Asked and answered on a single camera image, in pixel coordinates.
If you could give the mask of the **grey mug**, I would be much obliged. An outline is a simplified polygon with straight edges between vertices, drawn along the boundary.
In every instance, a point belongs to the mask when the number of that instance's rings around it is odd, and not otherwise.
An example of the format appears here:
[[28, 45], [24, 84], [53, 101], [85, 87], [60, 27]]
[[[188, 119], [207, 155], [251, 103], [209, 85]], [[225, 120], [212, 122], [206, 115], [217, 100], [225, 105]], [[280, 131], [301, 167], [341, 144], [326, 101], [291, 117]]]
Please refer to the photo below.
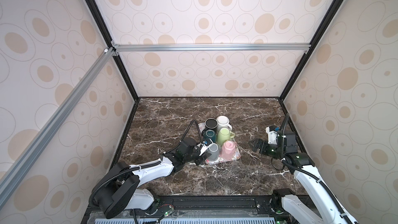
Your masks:
[[219, 146], [216, 143], [212, 143], [211, 145], [208, 146], [206, 154], [208, 155], [207, 161], [214, 162], [218, 160], [220, 154]]

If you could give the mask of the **dark teal mug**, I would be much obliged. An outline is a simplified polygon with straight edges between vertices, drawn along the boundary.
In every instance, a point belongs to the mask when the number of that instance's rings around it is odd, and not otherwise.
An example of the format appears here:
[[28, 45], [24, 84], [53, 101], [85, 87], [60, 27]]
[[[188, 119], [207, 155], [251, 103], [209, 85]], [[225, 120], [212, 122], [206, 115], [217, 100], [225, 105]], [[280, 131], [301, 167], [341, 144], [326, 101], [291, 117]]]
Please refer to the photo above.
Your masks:
[[206, 145], [211, 143], [215, 143], [217, 139], [216, 132], [214, 130], [208, 129], [202, 132], [203, 135], [203, 142]]

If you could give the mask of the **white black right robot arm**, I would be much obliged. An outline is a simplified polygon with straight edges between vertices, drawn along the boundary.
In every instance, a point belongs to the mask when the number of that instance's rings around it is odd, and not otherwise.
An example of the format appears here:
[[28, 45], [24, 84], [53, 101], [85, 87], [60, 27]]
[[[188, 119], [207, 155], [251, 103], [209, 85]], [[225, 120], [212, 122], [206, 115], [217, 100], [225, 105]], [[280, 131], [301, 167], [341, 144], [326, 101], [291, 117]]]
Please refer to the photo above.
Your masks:
[[282, 130], [269, 131], [268, 140], [253, 139], [252, 151], [280, 160], [305, 188], [318, 213], [306, 206], [289, 188], [273, 191], [269, 203], [276, 214], [288, 213], [300, 224], [356, 224], [358, 221], [341, 205], [322, 179], [315, 163], [299, 152], [296, 135]]

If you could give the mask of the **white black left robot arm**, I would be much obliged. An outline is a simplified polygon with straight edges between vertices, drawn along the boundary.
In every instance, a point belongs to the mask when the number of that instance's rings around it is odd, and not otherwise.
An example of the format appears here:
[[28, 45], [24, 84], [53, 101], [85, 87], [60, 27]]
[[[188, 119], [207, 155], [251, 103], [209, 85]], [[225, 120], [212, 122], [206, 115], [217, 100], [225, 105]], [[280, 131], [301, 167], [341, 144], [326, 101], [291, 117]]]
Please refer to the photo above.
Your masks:
[[201, 164], [209, 157], [208, 147], [192, 138], [185, 138], [155, 161], [139, 165], [118, 162], [94, 186], [89, 206], [101, 209], [107, 219], [116, 217], [126, 209], [151, 209], [155, 206], [155, 196], [149, 190], [140, 190], [139, 187], [177, 173], [186, 163]]

